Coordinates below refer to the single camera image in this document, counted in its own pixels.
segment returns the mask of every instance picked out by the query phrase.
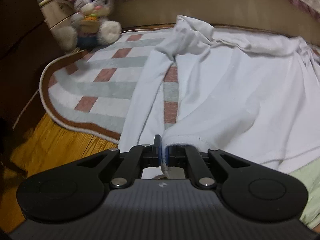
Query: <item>plush bunny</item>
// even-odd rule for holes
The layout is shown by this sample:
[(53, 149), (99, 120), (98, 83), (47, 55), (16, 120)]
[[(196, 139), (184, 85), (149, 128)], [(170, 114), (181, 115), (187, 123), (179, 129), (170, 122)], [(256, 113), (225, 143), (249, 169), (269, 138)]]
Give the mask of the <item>plush bunny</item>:
[(120, 35), (119, 22), (109, 21), (114, 0), (76, 0), (71, 17), (71, 26), (54, 32), (62, 49), (73, 50), (78, 43), (80, 48), (107, 45), (115, 42)]

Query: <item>white fabric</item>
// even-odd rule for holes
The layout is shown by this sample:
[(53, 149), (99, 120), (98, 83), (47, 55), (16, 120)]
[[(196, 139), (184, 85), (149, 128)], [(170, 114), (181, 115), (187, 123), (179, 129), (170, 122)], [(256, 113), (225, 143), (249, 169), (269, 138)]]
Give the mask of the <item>white fabric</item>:
[[(294, 171), (320, 156), (320, 67), (314, 57), (300, 37), (217, 30), (178, 16), (172, 35), (145, 63), (119, 148), (152, 144), (159, 133), (163, 150), (176, 143), (203, 152), (215, 147)], [(174, 59), (177, 123), (164, 131), (161, 84)]]

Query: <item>plaid rug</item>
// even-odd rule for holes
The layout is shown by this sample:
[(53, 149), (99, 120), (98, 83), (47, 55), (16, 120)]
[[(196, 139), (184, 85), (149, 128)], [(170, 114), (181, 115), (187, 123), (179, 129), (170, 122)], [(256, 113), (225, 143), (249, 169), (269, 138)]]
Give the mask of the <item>plaid rug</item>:
[[(40, 80), (40, 96), (50, 117), (62, 127), (118, 143), (131, 97), (150, 51), (170, 28), (122, 33), (114, 44), (51, 62)], [(177, 68), (164, 79), (167, 129), (176, 121)]]

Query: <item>plush toy face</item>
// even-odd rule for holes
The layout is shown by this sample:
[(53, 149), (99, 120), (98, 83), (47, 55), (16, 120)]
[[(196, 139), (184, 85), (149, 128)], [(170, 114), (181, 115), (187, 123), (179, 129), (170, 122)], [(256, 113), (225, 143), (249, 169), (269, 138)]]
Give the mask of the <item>plush toy face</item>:
[(95, 14), (108, 16), (113, 8), (113, 0), (76, 0), (75, 9), (85, 16)]

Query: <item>plush toy foot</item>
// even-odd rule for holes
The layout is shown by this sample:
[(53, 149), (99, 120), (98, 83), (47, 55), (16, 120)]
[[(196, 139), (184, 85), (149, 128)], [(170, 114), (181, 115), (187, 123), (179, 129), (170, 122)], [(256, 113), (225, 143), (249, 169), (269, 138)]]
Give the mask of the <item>plush toy foot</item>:
[(107, 45), (115, 42), (121, 32), (121, 25), (119, 22), (107, 21), (101, 25), (98, 33), (98, 41), (102, 45)]
[(65, 51), (71, 51), (77, 46), (77, 31), (72, 26), (66, 26), (55, 30), (53, 36), (60, 47)]

